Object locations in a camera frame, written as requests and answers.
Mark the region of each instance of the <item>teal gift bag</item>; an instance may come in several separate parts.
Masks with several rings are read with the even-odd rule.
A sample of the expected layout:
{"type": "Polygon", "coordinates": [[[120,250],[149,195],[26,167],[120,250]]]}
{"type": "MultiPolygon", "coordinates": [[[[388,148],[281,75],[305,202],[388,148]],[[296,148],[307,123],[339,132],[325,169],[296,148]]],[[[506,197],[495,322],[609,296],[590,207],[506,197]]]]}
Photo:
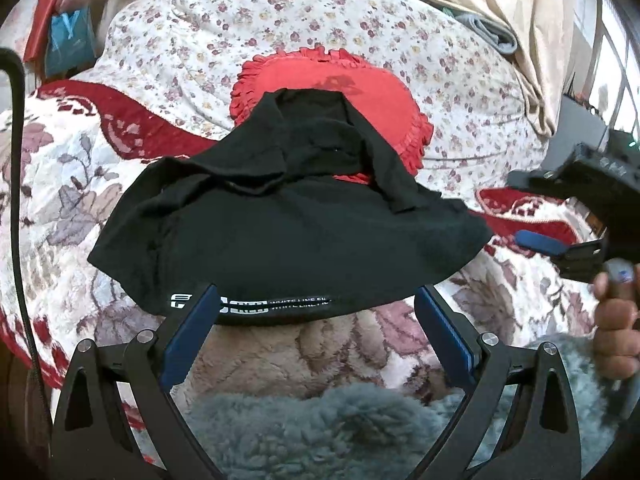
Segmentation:
{"type": "Polygon", "coordinates": [[[65,73],[95,59],[95,37],[89,7],[51,18],[44,59],[45,77],[65,73]]]}

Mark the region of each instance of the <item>red pillow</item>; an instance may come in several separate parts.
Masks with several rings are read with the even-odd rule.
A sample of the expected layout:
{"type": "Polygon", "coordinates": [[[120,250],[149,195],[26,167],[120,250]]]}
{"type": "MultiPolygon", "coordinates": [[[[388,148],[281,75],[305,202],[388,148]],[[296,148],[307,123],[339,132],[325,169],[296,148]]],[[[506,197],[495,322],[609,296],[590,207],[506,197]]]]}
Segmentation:
{"type": "MultiPolygon", "coordinates": [[[[265,92],[281,88],[342,92],[396,150],[409,173],[415,176],[422,167],[433,126],[420,112],[409,89],[388,70],[344,49],[325,53],[322,46],[255,56],[244,63],[231,92],[229,108],[236,126],[249,116],[265,92]]],[[[362,175],[340,178],[367,182],[362,175]]]]}

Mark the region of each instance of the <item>hand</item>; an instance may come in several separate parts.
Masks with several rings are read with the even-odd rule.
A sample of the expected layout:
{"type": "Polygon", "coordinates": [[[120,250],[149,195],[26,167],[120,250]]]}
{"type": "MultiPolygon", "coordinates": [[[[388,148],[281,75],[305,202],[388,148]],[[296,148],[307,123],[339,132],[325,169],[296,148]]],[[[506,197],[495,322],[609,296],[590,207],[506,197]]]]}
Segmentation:
{"type": "MultiPolygon", "coordinates": [[[[640,266],[636,267],[636,286],[640,291],[640,266]]],[[[608,277],[605,272],[593,282],[594,294],[600,301],[595,311],[598,327],[593,338],[593,351],[598,373],[608,379],[628,379],[640,370],[640,332],[632,327],[638,316],[633,301],[607,298],[608,277]]]]}

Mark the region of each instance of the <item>floral blanket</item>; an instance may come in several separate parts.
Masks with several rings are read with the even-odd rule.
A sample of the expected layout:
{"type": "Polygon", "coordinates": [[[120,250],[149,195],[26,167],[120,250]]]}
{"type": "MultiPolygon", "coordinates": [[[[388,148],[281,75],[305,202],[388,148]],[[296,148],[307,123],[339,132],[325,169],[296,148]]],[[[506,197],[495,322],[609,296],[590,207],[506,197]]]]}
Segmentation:
{"type": "MultiPolygon", "coordinates": [[[[60,387],[81,339],[115,344],[158,325],[86,261],[124,190],[150,160],[193,155],[229,133],[247,59],[318,44],[404,81],[435,127],[417,180],[493,219],[497,236],[438,286],[452,307],[516,345],[592,329],[587,286],[513,244],[522,225],[575,240],[590,231],[567,204],[499,187],[509,170],[539,164],[545,142],[524,117],[513,67],[463,25],[417,0],[140,0],[114,19],[94,69],[26,102],[20,246],[47,383],[60,387]]],[[[26,360],[9,249],[11,120],[0,115],[0,336],[26,360]]],[[[184,408],[207,390],[309,397],[353,381],[445,394],[412,298],[302,325],[216,326],[173,393],[184,408]]]]}

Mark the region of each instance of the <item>silver bolt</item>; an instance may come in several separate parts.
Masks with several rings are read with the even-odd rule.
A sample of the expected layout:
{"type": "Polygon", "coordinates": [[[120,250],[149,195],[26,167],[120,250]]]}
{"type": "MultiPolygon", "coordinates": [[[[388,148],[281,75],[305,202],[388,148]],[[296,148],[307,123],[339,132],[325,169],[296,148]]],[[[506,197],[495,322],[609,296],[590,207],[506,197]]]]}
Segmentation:
{"type": "Polygon", "coordinates": [[[556,355],[558,353],[558,347],[549,341],[542,344],[542,349],[549,355],[556,355]]]}
{"type": "Polygon", "coordinates": [[[81,342],[78,343],[78,346],[76,348],[78,348],[78,351],[80,352],[86,352],[89,348],[91,348],[93,341],[91,341],[90,339],[82,339],[81,342]]]}
{"type": "Polygon", "coordinates": [[[498,344],[498,341],[500,341],[498,339],[498,336],[491,333],[491,332],[485,332],[484,334],[482,334],[482,341],[484,342],[484,344],[487,344],[489,346],[496,346],[498,344]]]}
{"type": "Polygon", "coordinates": [[[138,333],[138,335],[136,336],[136,339],[138,340],[139,343],[148,343],[153,338],[154,338],[153,330],[143,330],[142,332],[138,333]]]}

